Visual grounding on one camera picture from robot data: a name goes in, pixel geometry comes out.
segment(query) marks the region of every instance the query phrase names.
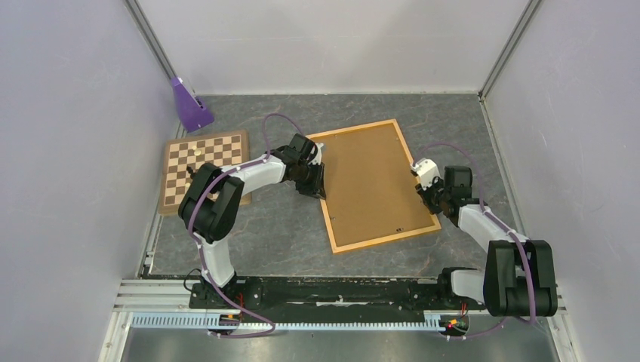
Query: cable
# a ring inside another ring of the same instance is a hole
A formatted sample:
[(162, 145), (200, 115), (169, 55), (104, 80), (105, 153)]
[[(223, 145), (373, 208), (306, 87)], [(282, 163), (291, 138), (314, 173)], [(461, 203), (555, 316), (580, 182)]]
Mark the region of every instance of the cable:
[(186, 287), (186, 279), (191, 275), (191, 273), (195, 272), (196, 270), (200, 273), (200, 275), (202, 275), (202, 270), (200, 270), (199, 268), (193, 268), (187, 275), (184, 276), (184, 279), (182, 280), (182, 285), (184, 289), (188, 290), (189, 293), (193, 291), (193, 287), (191, 289)]
[(462, 334), (466, 334), (471, 329), (471, 318), (470, 317), (466, 318), (466, 330), (462, 330), (462, 329), (458, 328), (455, 324), (452, 324), (451, 328), (457, 330), (458, 332), (460, 332)]
[(507, 226), (504, 222), (502, 222), (502, 220), (498, 219), (495, 215), (493, 215), (492, 213), (486, 212), (485, 190), (484, 190), (484, 187), (482, 186), (483, 184), (482, 175), (480, 174), (480, 168), (478, 167), (478, 164), (476, 164), (473, 157), (471, 157), (471, 155), (465, 149), (453, 143), (449, 143), (445, 141), (434, 142), (424, 146), (422, 149), (420, 149), (420, 151), (418, 152), (418, 155), (422, 155), (427, 149), (431, 149), (432, 147), (435, 147), (435, 146), (448, 146), (448, 147), (451, 147), (452, 149), (456, 149), (458, 152), (462, 153), (466, 157), (466, 159), (468, 159), (469, 162), (471, 163), (472, 170), (475, 172), (475, 175), (478, 177), (478, 193), (479, 193), (479, 199), (480, 199), (480, 210), (482, 211), (482, 214), (485, 215), (487, 218), (489, 218), (489, 220), (491, 220), (495, 225), (497, 225), (505, 233), (507, 233), (508, 236), (511, 237), (511, 239), (513, 239), (513, 241), (515, 242), (515, 247), (518, 248), (520, 259), (522, 260), (522, 268), (525, 270), (525, 280), (527, 281), (527, 293), (529, 297), (530, 317), (528, 321), (520, 317), (517, 317), (517, 319), (519, 319), (520, 321), (526, 321), (531, 325), (535, 324), (536, 323), (536, 303), (535, 303), (536, 296), (534, 292), (534, 281), (533, 281), (533, 277), (531, 276), (531, 267), (527, 262), (528, 261), (527, 254), (525, 252), (525, 249), (522, 246), (520, 239), (518, 238), (518, 236), (515, 235), (515, 232), (513, 232), (513, 230), (509, 226)]
[(482, 336), (486, 336), (488, 334), (492, 334), (493, 332), (500, 330), (502, 328), (504, 328), (504, 324), (506, 323), (506, 318), (502, 318), (500, 320), (500, 322), (498, 322), (498, 324), (496, 324), (495, 326), (489, 328), (488, 330), (482, 331), (482, 332), (478, 332), (478, 333), (473, 333), (473, 334), (469, 334), (468, 336), (445, 336), (447, 338), (447, 340), (449, 339), (453, 339), (453, 340), (457, 340), (457, 341), (464, 341), (467, 339), (471, 339), (471, 338), (478, 338), (478, 337), (482, 337)]
[(289, 118), (288, 116), (283, 115), (282, 113), (269, 113), (268, 115), (265, 115), (264, 119), (262, 120), (262, 136), (264, 138), (264, 144), (266, 146), (266, 157), (267, 158), (269, 158), (271, 156), (271, 142), (269, 141), (269, 137), (266, 136), (266, 120), (271, 118), (271, 117), (282, 117), (282, 118), (286, 119), (294, 127), (296, 127), (296, 130), (298, 131), (298, 133), (304, 135), (304, 132), (302, 131), (302, 129), (300, 129), (300, 126), (298, 126), (298, 124), (293, 119)]
[(266, 145), (266, 155), (264, 157), (262, 157), (262, 158), (258, 158), (255, 161), (248, 162), (247, 164), (244, 164), (241, 167), (234, 167), (234, 168), (231, 168), (231, 169), (229, 169), (229, 170), (227, 170), (225, 172), (222, 172), (218, 177), (216, 177), (209, 184), (209, 186), (207, 186), (205, 191), (202, 192), (202, 195), (200, 195), (200, 198), (198, 199), (198, 202), (195, 204), (195, 207), (193, 208), (193, 212), (191, 213), (191, 217), (189, 218), (189, 225), (187, 227), (187, 231), (188, 231), (189, 235), (191, 236), (191, 238), (195, 241), (195, 245), (198, 248), (198, 254), (200, 256), (200, 263), (202, 264), (202, 268), (204, 270), (204, 272), (201, 271), (201, 275), (207, 279), (207, 281), (211, 284), (211, 286), (214, 288), (216, 293), (218, 293), (220, 298), (222, 298), (225, 302), (227, 302), (227, 304), (231, 305), (233, 308), (239, 309), (242, 313), (248, 314), (251, 317), (256, 318), (256, 319), (258, 319), (260, 321), (263, 321), (263, 322), (265, 322), (265, 323), (267, 323), (268, 325), (271, 326), (271, 328), (269, 328), (268, 330), (263, 330), (263, 331), (255, 332), (255, 333), (237, 334), (237, 335), (236, 334), (230, 334), (230, 335), (221, 335), (221, 334), (219, 334), (218, 335), (219, 338), (242, 339), (242, 338), (252, 338), (252, 337), (258, 337), (258, 336), (266, 336), (267, 334), (269, 334), (269, 333), (271, 333), (271, 332), (273, 332), (275, 330), (275, 323), (273, 323), (271, 320), (259, 315), (258, 313), (252, 312), (252, 311), (246, 309), (245, 307), (236, 304), (229, 297), (224, 295), (224, 293), (220, 289), (220, 287), (217, 286), (216, 282), (214, 281), (213, 277), (211, 276), (211, 273), (209, 272), (209, 268), (207, 267), (207, 261), (205, 259), (205, 251), (203, 250), (202, 242), (200, 241), (200, 238), (198, 238), (197, 236), (195, 236), (193, 234), (193, 224), (195, 222), (195, 216), (198, 215), (198, 212), (200, 211), (200, 207), (202, 207), (202, 204), (205, 202), (205, 199), (207, 198), (207, 195), (209, 195), (209, 192), (211, 192), (211, 190), (214, 189), (215, 185), (218, 184), (223, 178), (227, 177), (228, 175), (230, 175), (232, 173), (235, 173), (236, 171), (243, 170), (243, 169), (248, 168), (248, 167), (256, 166), (258, 164), (262, 164), (262, 163), (266, 162), (266, 160), (271, 157), (271, 142), (269, 141), (269, 137), (266, 135), (266, 120), (271, 118), (271, 117), (275, 117), (275, 116), (283, 117), (284, 119), (288, 120), (294, 127), (296, 127), (298, 133), (304, 134), (302, 132), (302, 130), (300, 129), (300, 127), (297, 125), (297, 123), (294, 120), (292, 120), (291, 118), (289, 118), (288, 116), (280, 114), (280, 113), (269, 113), (268, 115), (266, 115), (264, 117), (264, 119), (262, 120), (262, 132), (263, 132), (263, 136), (264, 136), (264, 143)]

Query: white wall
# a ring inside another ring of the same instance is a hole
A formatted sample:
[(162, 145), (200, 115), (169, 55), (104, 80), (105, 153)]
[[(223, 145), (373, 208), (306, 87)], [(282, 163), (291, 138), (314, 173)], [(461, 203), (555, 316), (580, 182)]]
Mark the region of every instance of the white wall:
[(527, 0), (140, 0), (197, 94), (477, 92)]
[(638, 360), (640, 2), (543, 2), (488, 96), (586, 360)]
[(123, 4), (2, 4), (0, 360), (96, 360), (140, 262), (177, 116)]

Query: cork board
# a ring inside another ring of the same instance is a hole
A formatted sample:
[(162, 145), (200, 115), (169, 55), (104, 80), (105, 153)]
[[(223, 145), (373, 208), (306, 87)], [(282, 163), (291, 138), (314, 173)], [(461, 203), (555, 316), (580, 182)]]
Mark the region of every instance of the cork board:
[(415, 191), (413, 160), (395, 119), (309, 138), (325, 144), (327, 199), (321, 205), (334, 253), (442, 228)]

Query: black base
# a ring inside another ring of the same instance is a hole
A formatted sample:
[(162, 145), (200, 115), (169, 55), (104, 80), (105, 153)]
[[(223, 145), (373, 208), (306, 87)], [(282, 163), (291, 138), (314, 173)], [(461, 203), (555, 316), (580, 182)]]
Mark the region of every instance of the black base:
[[(238, 277), (223, 291), (276, 323), (423, 322), (425, 310), (459, 311), (463, 302), (469, 310), (485, 308), (419, 278)], [(362, 304), (325, 304), (336, 301)], [(189, 307), (230, 308), (210, 284), (193, 285)], [(245, 321), (256, 320), (245, 315)]]
[[(551, 246), (544, 240), (527, 240), (522, 247), (529, 255), (526, 262), (534, 282), (536, 315), (551, 317), (558, 311)], [(504, 240), (489, 242), (484, 292), (491, 315), (530, 315), (527, 281), (515, 273), (516, 267), (522, 269), (522, 263), (515, 243)]]

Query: wooden frame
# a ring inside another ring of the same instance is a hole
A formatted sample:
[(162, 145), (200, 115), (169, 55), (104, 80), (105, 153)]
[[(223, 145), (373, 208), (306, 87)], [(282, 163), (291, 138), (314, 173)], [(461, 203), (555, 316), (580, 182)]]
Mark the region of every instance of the wooden frame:
[[(315, 133), (312, 134), (310, 136), (308, 136), (308, 138), (310, 138), (311, 140), (314, 140), (315, 138), (319, 138), (319, 137), (325, 137), (325, 136), (329, 136), (332, 134), (336, 134), (336, 133), (348, 133), (348, 132), (354, 132), (357, 130), (363, 130), (365, 128), (369, 128), (369, 127), (378, 127), (378, 126), (382, 126), (382, 125), (386, 125), (386, 124), (392, 124), (393, 127), (395, 128), (395, 132), (398, 134), (398, 138), (402, 144), (402, 148), (405, 151), (405, 154), (407, 156), (407, 165), (413, 163), (413, 157), (411, 156), (411, 153), (409, 152), (409, 148), (407, 147), (407, 143), (405, 142), (405, 138), (402, 136), (402, 132), (400, 131), (400, 127), (398, 126), (398, 122), (395, 119), (389, 119), (386, 121), (378, 121), (378, 122), (374, 122), (374, 123), (368, 123), (368, 124), (361, 124), (359, 126), (354, 126), (354, 127), (347, 127), (347, 128), (340, 128), (338, 130), (330, 130), (327, 132), (321, 132), (321, 133)], [(388, 235), (388, 236), (384, 236), (381, 238), (375, 238), (375, 239), (370, 239), (370, 240), (366, 240), (366, 241), (360, 241), (358, 243), (354, 243), (354, 244), (349, 244), (349, 245), (344, 245), (344, 246), (337, 246), (336, 245), (336, 240), (335, 240), (335, 235), (334, 235), (334, 230), (331, 226), (331, 218), (329, 216), (329, 211), (328, 211), (328, 207), (327, 207), (327, 201), (325, 200), (320, 200), (320, 205), (322, 206), (322, 214), (325, 217), (325, 224), (327, 226), (327, 232), (329, 234), (329, 241), (331, 242), (331, 250), (334, 253), (342, 253), (344, 251), (348, 251), (348, 250), (354, 250), (354, 249), (360, 249), (363, 247), (370, 247), (370, 246), (374, 246), (377, 244), (382, 244), (382, 243), (386, 243), (386, 242), (390, 242), (390, 241), (396, 241), (399, 239), (403, 239), (403, 238), (409, 238), (412, 236), (416, 236), (416, 235), (422, 235), (422, 234), (427, 234), (430, 232), (437, 232), (442, 230), (442, 227), (440, 225), (440, 222), (438, 220), (438, 217), (434, 214), (429, 214), (431, 216), (431, 220), (433, 222), (432, 226), (428, 226), (426, 228), (421, 228), (421, 229), (415, 229), (415, 230), (409, 230), (406, 232), (400, 232), (398, 234), (394, 234), (394, 235)]]

